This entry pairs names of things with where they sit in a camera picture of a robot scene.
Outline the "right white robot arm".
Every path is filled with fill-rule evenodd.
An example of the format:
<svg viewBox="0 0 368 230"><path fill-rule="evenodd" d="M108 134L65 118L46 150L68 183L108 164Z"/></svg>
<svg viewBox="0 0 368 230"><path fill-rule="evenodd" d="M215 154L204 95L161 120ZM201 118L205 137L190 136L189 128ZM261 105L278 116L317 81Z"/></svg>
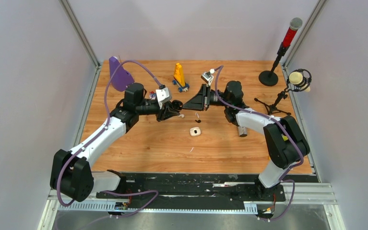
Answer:
<svg viewBox="0 0 368 230"><path fill-rule="evenodd" d="M270 160L264 171L259 174L254 193L258 199L266 200L273 195L273 187L277 186L293 167L303 163L310 148L292 116L276 117L259 113L246 106L243 96L239 81L229 81L223 92L202 84L199 92L184 103L182 108L206 111L211 105L224 106L224 114L229 123L264 135Z"/></svg>

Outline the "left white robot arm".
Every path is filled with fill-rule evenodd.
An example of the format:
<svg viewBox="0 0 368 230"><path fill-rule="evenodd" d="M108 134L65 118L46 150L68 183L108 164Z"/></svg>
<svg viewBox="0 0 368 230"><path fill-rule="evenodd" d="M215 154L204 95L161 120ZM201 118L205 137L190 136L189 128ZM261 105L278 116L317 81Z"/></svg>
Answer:
<svg viewBox="0 0 368 230"><path fill-rule="evenodd" d="M103 124L87 139L70 150L58 150L53 159L50 186L56 190L60 203L67 207L61 196L72 202L82 202L91 193L109 191L121 198L127 193L127 185L121 175L112 170L93 172L92 165L120 137L139 121L142 115L155 115L158 122L178 116L183 103L172 100L170 90L162 85L155 91L155 98L145 97L141 83L133 83L124 91L124 98L108 113Z"/></svg>

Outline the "black earbud charging case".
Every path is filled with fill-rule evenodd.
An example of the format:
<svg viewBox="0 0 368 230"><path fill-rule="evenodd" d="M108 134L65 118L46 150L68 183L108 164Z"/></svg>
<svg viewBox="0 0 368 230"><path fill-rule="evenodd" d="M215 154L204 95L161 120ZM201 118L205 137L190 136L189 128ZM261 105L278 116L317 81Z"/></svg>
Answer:
<svg viewBox="0 0 368 230"><path fill-rule="evenodd" d="M183 107L183 102L182 101L179 101L179 100L173 100L171 102L171 105L172 105L172 108L174 110L181 111L182 110L182 107Z"/></svg>

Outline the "white earbud charging case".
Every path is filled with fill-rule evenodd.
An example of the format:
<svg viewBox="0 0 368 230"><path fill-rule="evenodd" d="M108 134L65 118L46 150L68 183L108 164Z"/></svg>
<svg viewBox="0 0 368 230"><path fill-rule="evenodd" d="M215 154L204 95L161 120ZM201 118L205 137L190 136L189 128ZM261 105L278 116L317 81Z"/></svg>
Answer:
<svg viewBox="0 0 368 230"><path fill-rule="evenodd" d="M197 137L201 135L201 129L199 127L190 128L189 134L191 137Z"/></svg>

